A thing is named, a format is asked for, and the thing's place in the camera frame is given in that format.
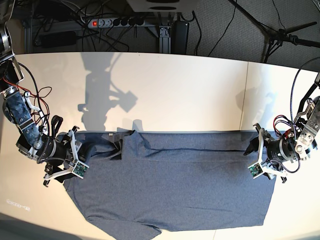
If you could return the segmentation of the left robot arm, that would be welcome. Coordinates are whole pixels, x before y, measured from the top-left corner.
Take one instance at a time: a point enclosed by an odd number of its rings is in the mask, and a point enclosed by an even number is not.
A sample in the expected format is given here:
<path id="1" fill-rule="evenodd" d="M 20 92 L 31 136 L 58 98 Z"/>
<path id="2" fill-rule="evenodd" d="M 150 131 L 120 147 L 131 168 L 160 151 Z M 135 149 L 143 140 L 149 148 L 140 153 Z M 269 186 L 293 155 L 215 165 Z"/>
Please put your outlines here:
<path id="1" fill-rule="evenodd" d="M 297 114 L 293 117 L 294 88 L 301 70 L 302 67 L 298 69 L 291 87 L 290 118 L 281 114 L 273 120 L 277 138 L 259 123 L 254 124 L 258 136 L 250 141 L 244 152 L 245 156 L 257 152 L 257 160 L 247 167 L 253 179 L 266 176 L 272 180 L 279 176 L 284 184 L 287 174 L 298 172 L 302 161 L 309 159 L 311 151 L 318 147 L 316 136 L 320 131 L 320 97 L 311 98 L 311 94 L 320 87 L 319 74 L 301 99 Z"/>

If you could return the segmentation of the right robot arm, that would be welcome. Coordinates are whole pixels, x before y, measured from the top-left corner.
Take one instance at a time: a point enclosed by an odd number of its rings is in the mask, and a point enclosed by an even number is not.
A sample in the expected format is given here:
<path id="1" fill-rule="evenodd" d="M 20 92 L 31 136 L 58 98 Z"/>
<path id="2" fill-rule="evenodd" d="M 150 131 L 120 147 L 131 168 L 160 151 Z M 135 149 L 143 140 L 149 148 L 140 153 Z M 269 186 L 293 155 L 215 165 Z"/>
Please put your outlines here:
<path id="1" fill-rule="evenodd" d="M 20 137 L 16 146 L 20 153 L 45 163 L 43 185 L 51 180 L 63 182 L 78 177 L 83 179 L 89 166 L 78 153 L 82 143 L 76 140 L 79 129 L 74 126 L 62 139 L 57 133 L 63 122 L 60 116 L 49 119 L 49 112 L 43 111 L 43 98 L 39 93 L 19 86 L 24 79 L 23 64 L 17 62 L 11 46 L 11 37 L 4 23 L 0 25 L 0 93 L 3 96 L 2 111 L 5 117 L 16 125 Z"/>

